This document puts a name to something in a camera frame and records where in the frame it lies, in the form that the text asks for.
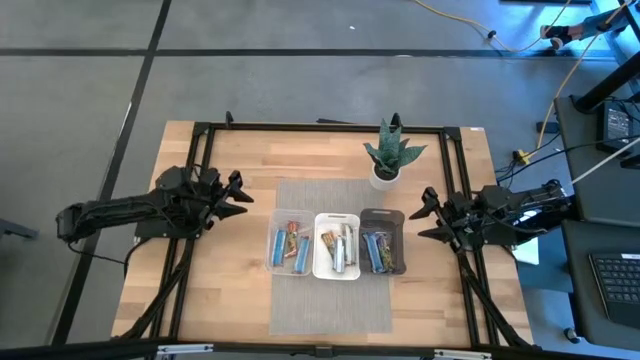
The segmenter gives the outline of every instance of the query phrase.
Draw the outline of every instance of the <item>table leg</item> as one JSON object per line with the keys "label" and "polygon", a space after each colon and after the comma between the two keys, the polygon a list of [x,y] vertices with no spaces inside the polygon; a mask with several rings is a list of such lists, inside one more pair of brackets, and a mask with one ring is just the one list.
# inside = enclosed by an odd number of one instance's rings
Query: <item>table leg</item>
{"label": "table leg", "polygon": [[637,93],[635,93],[633,96],[631,96],[629,98],[629,101],[632,102],[640,102],[640,91],[638,91]]}
{"label": "table leg", "polygon": [[640,74],[640,52],[637,52],[583,97],[576,100],[576,108],[583,112],[591,111],[638,74]]}

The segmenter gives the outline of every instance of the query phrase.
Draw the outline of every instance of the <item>clear plastic bin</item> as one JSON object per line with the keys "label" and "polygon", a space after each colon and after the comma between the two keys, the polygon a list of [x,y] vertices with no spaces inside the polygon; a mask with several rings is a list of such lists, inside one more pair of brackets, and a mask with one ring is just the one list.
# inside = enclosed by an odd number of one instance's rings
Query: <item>clear plastic bin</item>
{"label": "clear plastic bin", "polygon": [[[292,275],[292,276],[306,276],[311,273],[311,266],[313,261],[313,238],[314,238],[314,220],[315,215],[311,211],[306,210],[286,210],[276,209],[271,214],[271,220],[269,221],[269,232],[267,233],[267,251],[265,254],[265,267],[272,274],[276,275]],[[278,230],[287,231],[289,222],[294,221],[298,223],[298,231],[296,243],[298,250],[301,247],[301,241],[303,236],[309,237],[308,251],[304,264],[304,271],[301,273],[294,272],[295,263],[298,255],[294,255],[283,259],[282,265],[273,264],[273,250],[276,245],[276,236]]]}

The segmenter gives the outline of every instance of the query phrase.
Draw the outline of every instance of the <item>metal bracket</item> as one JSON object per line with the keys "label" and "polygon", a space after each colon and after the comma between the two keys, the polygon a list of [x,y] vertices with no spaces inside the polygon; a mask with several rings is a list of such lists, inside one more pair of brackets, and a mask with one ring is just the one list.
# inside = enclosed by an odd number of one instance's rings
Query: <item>metal bracket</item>
{"label": "metal bracket", "polygon": [[318,358],[332,358],[335,355],[333,354],[333,348],[329,345],[316,346],[315,356]]}
{"label": "metal bracket", "polygon": [[200,354],[213,352],[213,344],[160,345],[158,355]]}
{"label": "metal bracket", "polygon": [[224,114],[224,124],[228,130],[231,130],[231,123],[233,123],[233,116],[231,115],[231,111],[227,111]]}
{"label": "metal bracket", "polygon": [[456,360],[491,360],[490,353],[461,350],[441,350],[436,349],[434,359],[456,359]]}
{"label": "metal bracket", "polygon": [[209,123],[197,122],[193,125],[192,136],[204,135],[209,130]]}
{"label": "metal bracket", "polygon": [[447,134],[451,139],[455,141],[462,141],[462,134],[460,133],[460,128],[457,126],[445,126],[443,128],[444,133]]}

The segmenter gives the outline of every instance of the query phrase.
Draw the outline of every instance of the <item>potted plant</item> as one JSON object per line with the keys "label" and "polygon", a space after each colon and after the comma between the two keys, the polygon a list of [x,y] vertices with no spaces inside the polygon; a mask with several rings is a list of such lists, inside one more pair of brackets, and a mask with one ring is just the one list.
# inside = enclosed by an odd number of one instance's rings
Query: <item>potted plant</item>
{"label": "potted plant", "polygon": [[377,149],[371,144],[364,144],[369,156],[371,156],[371,160],[373,160],[369,181],[374,188],[382,191],[392,189],[400,178],[400,168],[412,163],[427,147],[426,145],[407,147],[409,139],[400,141],[402,124],[397,113],[393,114],[391,124],[395,125],[393,131],[387,122],[382,119]]}

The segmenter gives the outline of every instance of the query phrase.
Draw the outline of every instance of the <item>black desk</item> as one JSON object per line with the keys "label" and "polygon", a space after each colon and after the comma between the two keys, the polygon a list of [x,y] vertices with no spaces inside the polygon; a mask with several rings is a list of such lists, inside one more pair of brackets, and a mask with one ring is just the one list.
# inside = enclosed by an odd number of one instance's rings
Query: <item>black desk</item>
{"label": "black desk", "polygon": [[576,332],[592,344],[640,350],[640,330],[607,319],[588,259],[592,252],[638,252],[640,229],[567,220],[562,232],[573,278]]}
{"label": "black desk", "polygon": [[[596,140],[596,115],[577,111],[569,98],[556,99],[555,107],[565,148]],[[571,177],[575,179],[609,155],[595,146],[569,151]],[[614,159],[579,181],[574,189],[583,219],[640,227],[640,170],[623,169]]]}

